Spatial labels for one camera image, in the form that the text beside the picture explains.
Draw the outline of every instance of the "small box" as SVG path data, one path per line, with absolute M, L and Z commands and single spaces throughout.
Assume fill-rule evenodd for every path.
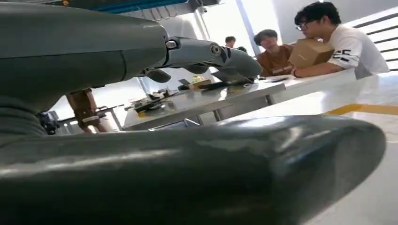
M 334 49 L 315 39 L 300 39 L 295 44 L 289 62 L 297 68 L 310 67 L 327 62 L 333 55 Z
M 208 84 L 211 84 L 210 80 L 204 80 L 204 81 L 199 81 L 196 83 L 191 83 L 188 86 L 189 86 L 189 89 L 191 89 L 191 90 L 199 90 L 200 89 L 199 86 L 208 85 Z

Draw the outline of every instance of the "brown shirt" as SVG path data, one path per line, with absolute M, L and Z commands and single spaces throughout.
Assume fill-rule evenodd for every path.
M 257 57 L 257 61 L 263 68 L 261 75 L 276 76 L 290 74 L 292 66 L 288 60 L 293 48 L 291 45 L 281 45 L 278 53 L 271 54 L 266 51 L 261 53 Z

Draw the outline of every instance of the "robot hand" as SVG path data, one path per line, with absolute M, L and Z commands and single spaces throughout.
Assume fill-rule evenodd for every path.
M 168 59 L 162 67 L 185 68 L 191 73 L 202 74 L 208 67 L 215 67 L 227 74 L 245 77 L 258 76 L 262 68 L 247 53 L 215 42 L 186 37 L 172 37 L 166 43 Z

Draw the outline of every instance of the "white table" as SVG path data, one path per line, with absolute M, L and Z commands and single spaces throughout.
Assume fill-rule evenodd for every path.
M 276 104 L 356 80 L 354 68 L 328 75 L 289 79 L 284 81 L 286 90 L 271 95 L 270 101 Z

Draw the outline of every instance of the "bracelet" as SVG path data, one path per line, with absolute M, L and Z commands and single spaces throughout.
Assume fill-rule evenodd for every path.
M 294 69 L 291 70 L 291 74 L 292 74 L 294 77 L 297 77 L 297 76 L 296 76 L 296 70 L 297 70 L 296 68 L 294 68 Z

